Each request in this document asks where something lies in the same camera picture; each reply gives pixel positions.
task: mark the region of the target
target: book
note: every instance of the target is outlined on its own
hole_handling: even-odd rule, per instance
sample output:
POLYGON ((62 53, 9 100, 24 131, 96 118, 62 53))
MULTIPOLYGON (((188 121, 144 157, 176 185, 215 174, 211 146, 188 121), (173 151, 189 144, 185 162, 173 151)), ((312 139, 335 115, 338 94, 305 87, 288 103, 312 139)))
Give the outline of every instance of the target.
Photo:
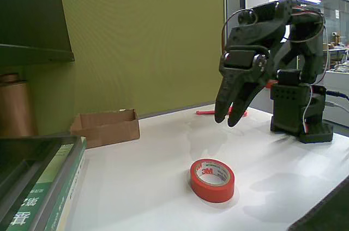
POLYGON ((52 209, 52 213, 47 221, 47 224, 45 226, 45 231, 56 231, 58 224, 60 222, 61 219, 61 215, 63 212, 63 209, 65 207, 65 204, 67 202, 67 200, 70 202, 72 200, 73 196, 72 193, 74 191, 74 187, 76 186, 76 182, 78 180, 81 168, 82 168, 82 164, 84 162, 83 160, 83 154, 85 151, 85 146, 83 147, 83 149, 80 151, 78 158, 74 161, 74 164, 72 166, 72 168, 70 169, 69 172, 69 176, 67 178, 67 180, 65 181, 58 197, 57 197, 57 201, 55 203, 55 206, 52 209))
MULTIPOLYGON (((79 164, 81 162, 83 153, 85 151, 86 147, 86 139, 82 138, 83 148, 79 153, 79 156, 75 159, 74 164, 72 168, 69 171, 69 174, 67 175, 67 179, 64 180, 64 186, 67 188, 67 185, 70 183, 72 184, 77 167, 79 167, 79 164)), ((45 168, 44 172, 38 179, 37 183, 34 185, 32 190, 30 191, 27 198, 23 201, 20 209, 14 216, 13 220, 11 221, 9 227, 7 228, 7 231, 27 231, 29 230, 32 221, 35 218, 35 215, 38 213, 39 208, 45 199, 52 182, 54 181, 57 173, 63 166, 70 150, 72 149, 74 143, 72 144, 65 144, 60 147, 56 155, 53 157, 49 165, 45 168)))
POLYGON ((74 195, 76 193, 75 191, 76 191, 78 183, 79 183, 80 172, 82 171, 82 167, 83 167, 84 162, 85 162, 85 155, 82 157, 80 165, 77 169, 77 172, 75 173, 73 184, 70 187, 69 194, 67 196, 67 200, 65 201, 61 217, 58 221, 58 226, 56 228, 56 231, 64 231, 64 229, 65 229, 65 225, 67 224, 68 216, 70 213, 70 208, 71 208, 71 205, 73 203, 74 195))

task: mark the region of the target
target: red pen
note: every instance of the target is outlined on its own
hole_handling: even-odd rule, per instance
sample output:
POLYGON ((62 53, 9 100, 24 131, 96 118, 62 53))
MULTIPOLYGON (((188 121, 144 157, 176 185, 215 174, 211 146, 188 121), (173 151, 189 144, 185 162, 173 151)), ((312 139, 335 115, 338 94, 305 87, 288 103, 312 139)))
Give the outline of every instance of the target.
MULTIPOLYGON (((232 110, 233 110, 233 108, 230 107, 228 114, 230 114, 232 110)), ((196 111, 196 114, 197 115, 214 115, 214 110, 210 110, 210 111, 196 111)), ((245 111, 243 116, 247 117, 247 111, 245 111)))

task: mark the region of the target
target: white cable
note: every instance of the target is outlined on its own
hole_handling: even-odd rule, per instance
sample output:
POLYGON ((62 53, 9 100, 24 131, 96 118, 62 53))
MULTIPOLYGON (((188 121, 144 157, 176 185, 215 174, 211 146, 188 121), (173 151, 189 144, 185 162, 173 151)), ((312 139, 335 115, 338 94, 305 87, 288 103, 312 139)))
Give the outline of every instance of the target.
POLYGON ((304 133, 308 133, 308 130, 306 129, 306 124, 305 124, 305 113, 308 110, 310 103, 311 103, 311 98, 312 98, 312 85, 308 85, 309 89, 310 89, 310 99, 309 102, 307 104, 307 106, 305 107, 305 110, 303 112, 303 117, 302 117, 302 121, 303 121, 303 129, 304 129, 304 133))
POLYGON ((334 102, 331 102, 331 101, 326 101, 325 102, 325 106, 327 107, 338 107, 338 108, 341 108, 342 110, 344 110, 345 112, 349 113, 349 110, 346 109, 345 107, 337 104, 337 103, 334 103, 334 102))
POLYGON ((316 85, 316 84, 319 84, 323 78, 325 77, 326 75, 326 70, 327 70, 327 67, 328 67, 328 61, 329 61, 329 47, 328 47, 328 35, 327 35, 327 29, 326 29, 326 26, 323 26, 323 29, 325 30, 325 34, 326 34, 326 45, 327 45, 327 58, 326 58, 326 66, 325 66, 325 69, 323 71, 323 74, 321 76, 321 78, 317 81, 317 82, 314 82, 313 84, 306 84, 309 89, 310 89, 310 99, 309 99, 309 102, 307 104, 307 106, 305 107, 305 110, 303 112, 303 116, 302 116, 302 124, 303 124, 303 130, 304 130, 304 133, 308 133, 308 130, 306 129, 306 124, 305 124, 305 114, 306 114, 306 111, 308 110, 309 106, 310 106, 310 103, 311 103, 311 98, 312 98, 312 86, 313 85, 316 85))

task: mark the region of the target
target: wire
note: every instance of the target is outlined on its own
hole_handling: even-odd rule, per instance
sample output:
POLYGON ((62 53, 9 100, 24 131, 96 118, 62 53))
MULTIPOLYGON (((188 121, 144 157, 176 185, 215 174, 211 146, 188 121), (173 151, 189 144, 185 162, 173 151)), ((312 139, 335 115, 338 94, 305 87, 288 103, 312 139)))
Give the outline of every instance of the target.
POLYGON ((284 39, 286 39, 286 40, 288 40, 288 41, 290 41, 292 43, 304 43, 304 42, 307 42, 309 40, 312 40, 313 38, 316 38, 317 36, 319 36, 323 32, 323 29, 325 27, 325 20, 324 20, 323 15, 321 15, 321 13, 318 13, 318 12, 312 11, 312 10, 302 10, 299 13, 293 13, 292 16, 301 16, 303 14, 309 14, 309 13, 311 13, 312 15, 316 14, 316 15, 321 17, 321 19, 322 19, 322 26, 321 26, 319 32, 317 32, 314 36, 312 36, 312 37, 310 37, 308 39, 304 39, 304 40, 292 40, 292 39, 286 38, 286 37, 284 37, 284 39))
POLYGON ((326 95, 329 95, 329 96, 338 96, 338 97, 340 97, 340 98, 344 98, 344 99, 349 100, 349 97, 348 97, 346 94, 340 93, 340 92, 338 92, 338 91, 327 90, 327 91, 326 91, 326 95))
POLYGON ((326 26, 323 26, 323 29, 325 31, 325 35, 326 35, 326 45, 327 45, 327 58, 326 58, 326 66, 325 66, 325 69, 322 73, 322 76, 320 78, 319 81, 315 82, 314 85, 317 85, 319 84, 324 78, 325 78, 325 75, 326 75, 326 70, 327 70, 327 67, 328 67, 328 62, 329 62, 329 46, 328 46, 328 34, 327 34, 327 28, 326 26))
POLYGON ((346 109, 345 107, 341 106, 341 105, 338 105, 337 103, 333 103, 331 101, 326 101, 325 102, 325 105, 327 107, 338 107, 338 108, 341 108, 342 110, 344 110, 345 112, 349 113, 349 110, 346 109))
POLYGON ((309 98, 308 104, 306 105, 305 110, 303 112, 303 116, 302 116, 303 129, 304 129, 304 133, 306 133, 306 134, 308 133, 308 129, 306 128, 306 124, 305 124, 305 113, 306 113, 306 111, 308 110, 308 108, 310 106, 311 98, 312 98, 312 85, 307 84, 307 86, 310 89, 310 98, 309 98))
POLYGON ((232 17, 234 17, 236 14, 238 14, 240 12, 243 12, 243 11, 252 12, 256 16, 255 22, 252 23, 251 25, 256 24, 258 22, 258 15, 253 11, 253 9, 241 9, 241 10, 235 11, 233 14, 231 14, 230 17, 228 17, 227 20, 224 22, 224 25, 223 25, 223 28, 222 28, 222 31, 221 31, 221 49, 222 49, 222 54, 224 54, 224 46, 225 46, 225 38, 224 38, 225 37, 224 36, 225 26, 227 26, 229 20, 232 17))
POLYGON ((326 45, 327 45, 326 66, 325 66, 325 69, 324 69, 324 71, 323 71, 323 73, 322 73, 322 76, 321 76, 321 78, 320 78, 319 81, 314 82, 313 84, 306 84, 306 85, 310 88, 310 99, 309 99, 309 102, 308 102, 307 106, 305 107, 305 110, 304 110, 303 116, 302 116, 302 124, 303 124, 304 133, 308 133, 308 130, 307 130, 307 128, 306 128, 306 123, 305 123, 305 114, 306 114, 306 111, 308 110, 308 108, 309 108, 309 106, 310 106, 310 103, 311 103, 311 98, 312 98, 312 86, 319 84, 319 83, 325 78, 326 69, 327 69, 327 67, 328 67, 328 61, 329 61, 329 47, 328 47, 327 29, 326 29, 326 26, 325 26, 325 25, 323 26, 323 30, 325 31, 325 34, 326 34, 326 45))

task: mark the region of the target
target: green wall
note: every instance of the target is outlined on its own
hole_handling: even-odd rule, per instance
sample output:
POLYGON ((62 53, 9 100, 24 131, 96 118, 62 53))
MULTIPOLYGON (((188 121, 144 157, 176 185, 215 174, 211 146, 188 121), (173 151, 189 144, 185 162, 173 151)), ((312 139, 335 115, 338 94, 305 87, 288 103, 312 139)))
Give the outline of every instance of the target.
POLYGON ((41 134, 78 113, 213 101, 223 0, 63 0, 74 63, 26 67, 41 134))

